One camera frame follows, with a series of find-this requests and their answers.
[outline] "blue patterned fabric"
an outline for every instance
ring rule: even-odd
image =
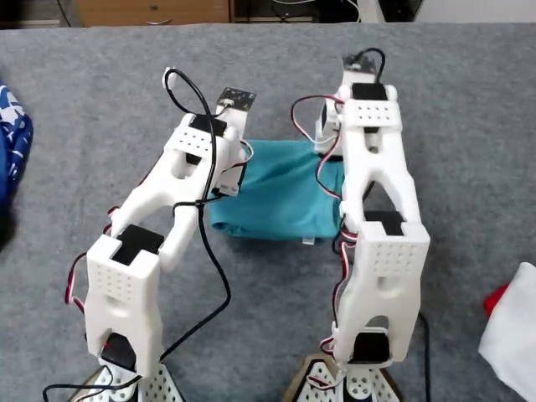
[[[0,80],[0,213],[5,213],[24,171],[34,127],[24,108]]]

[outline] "gray carpet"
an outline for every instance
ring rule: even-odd
[[[406,156],[432,237],[422,305],[435,400],[519,400],[477,346],[482,299],[520,261],[536,261],[534,37],[532,24],[1,32],[0,73],[33,118],[35,143],[16,199],[17,233],[0,252],[0,400],[40,400],[46,384],[81,381],[96,367],[82,317],[62,303],[65,276],[181,118],[160,84],[166,66],[186,71],[210,100],[227,85],[258,93],[248,137],[296,138],[293,100],[335,91],[340,54],[369,45],[388,55],[384,82],[399,90]],[[316,107],[301,112],[309,127],[316,117]],[[170,224],[169,211],[154,222]],[[338,259],[327,242],[209,237],[234,298],[169,367],[190,402],[280,400],[329,334]],[[222,301],[197,235],[160,289],[165,344]],[[422,351],[417,327],[408,358],[390,369],[408,401],[424,399]]]

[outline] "white perforated foot plate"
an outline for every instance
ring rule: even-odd
[[[343,402],[344,400],[363,402],[399,402],[398,395],[393,391],[382,372],[376,368],[351,368],[344,381],[335,389],[321,391],[311,386],[305,379],[312,375],[327,383],[334,384],[335,378],[322,361],[312,362],[301,388],[296,393],[295,402]],[[344,399],[344,387],[347,388],[347,399]]]
[[[106,370],[102,370],[93,385],[108,385],[109,383],[110,375]],[[135,388],[136,386],[133,385],[118,391],[105,391],[96,396],[83,399],[82,402],[128,402],[131,400]],[[173,378],[163,364],[160,366],[156,377],[144,379],[139,383],[137,392],[138,402],[184,402],[177,386],[173,382]]]
[[[316,361],[312,363],[309,371],[304,375],[304,381],[302,383],[301,390],[298,391],[296,402],[335,402],[335,390],[329,389],[327,391],[321,391],[309,385],[305,380],[307,375],[312,375],[318,379],[322,379],[327,383],[333,384],[335,379],[330,373],[327,365],[324,362]]]

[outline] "red wire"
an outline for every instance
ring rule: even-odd
[[[341,197],[340,194],[337,194],[334,191],[330,190],[329,188],[327,188],[324,185],[324,183],[322,183],[322,181],[320,180],[320,172],[322,171],[323,164],[332,156],[333,151],[335,150],[335,148],[338,145],[338,142],[340,140],[340,136],[341,136],[341,134],[339,132],[337,134],[337,138],[333,142],[332,146],[326,152],[326,155],[324,155],[322,157],[322,159],[320,160],[320,162],[317,164],[317,169],[315,171],[315,179],[317,180],[317,183],[320,185],[320,187],[322,187],[326,193],[329,193],[329,195],[331,195],[332,197],[337,198],[337,199],[342,199],[343,197]]]
[[[339,105],[344,103],[342,100],[338,99],[336,96],[333,96],[333,95],[309,95],[309,96],[303,96],[302,98],[296,100],[292,104],[292,107],[291,107],[291,120],[292,120],[292,123],[294,123],[294,127],[300,132],[300,134],[302,134],[309,141],[314,141],[314,140],[312,140],[311,136],[309,136],[309,134],[307,134],[307,132],[300,125],[300,123],[297,122],[295,109],[296,109],[296,105],[298,103],[300,103],[300,102],[307,101],[309,99],[318,99],[318,98],[329,99],[331,101],[334,101],[335,103],[338,103]]]
[[[333,319],[335,321],[336,326],[338,326],[337,307],[336,307],[338,293],[339,293],[341,285],[348,278],[348,274],[349,274],[348,258],[346,256],[346,249],[344,248],[344,246],[347,244],[348,243],[346,241],[341,241],[341,243],[339,244],[339,250],[341,252],[341,260],[343,261],[343,276],[341,277],[341,280],[337,282],[337,284],[333,288],[333,294],[332,294]]]

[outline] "red object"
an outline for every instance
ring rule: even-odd
[[[495,292],[489,295],[486,300],[484,300],[484,310],[486,310],[486,314],[488,317],[492,315],[493,309],[495,308],[497,303],[499,303],[501,297],[503,297],[504,292],[508,289],[508,285],[510,285],[510,283],[502,285]]]

